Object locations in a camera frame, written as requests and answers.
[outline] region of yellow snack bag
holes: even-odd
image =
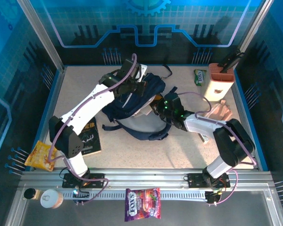
[[[40,169],[52,172],[55,163],[48,161],[49,150],[50,150],[50,145],[44,144],[40,140],[38,140],[33,151],[27,157],[24,165],[32,166],[32,167],[36,167],[36,168],[40,168]],[[55,157],[56,152],[57,152],[57,149],[54,148],[52,155],[51,155],[52,159]]]

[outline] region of pen holder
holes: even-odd
[[[217,65],[209,64],[208,73],[204,78],[202,94],[209,101],[221,100],[235,82],[233,68],[228,69],[226,73],[220,73],[222,67]]]

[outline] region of gear logo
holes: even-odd
[[[162,9],[166,9],[166,4],[171,3],[170,0],[125,0],[126,8],[137,15],[151,15],[160,13]]]
[[[16,0],[0,0],[0,13],[11,24],[18,16]]]

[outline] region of glass panel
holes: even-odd
[[[272,4],[237,73],[267,165],[283,170],[283,0]]]
[[[17,1],[0,1],[0,225],[26,156],[11,148],[31,151],[55,72]]]
[[[132,52],[149,64],[217,61],[240,43],[261,0],[31,2],[65,64],[113,65]]]

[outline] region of bottle cap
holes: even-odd
[[[24,198],[26,199],[32,199],[36,195],[36,190],[34,188],[28,188],[24,192]]]
[[[45,191],[41,196],[41,205],[45,208],[56,208],[60,206],[61,200],[59,193],[53,189]]]

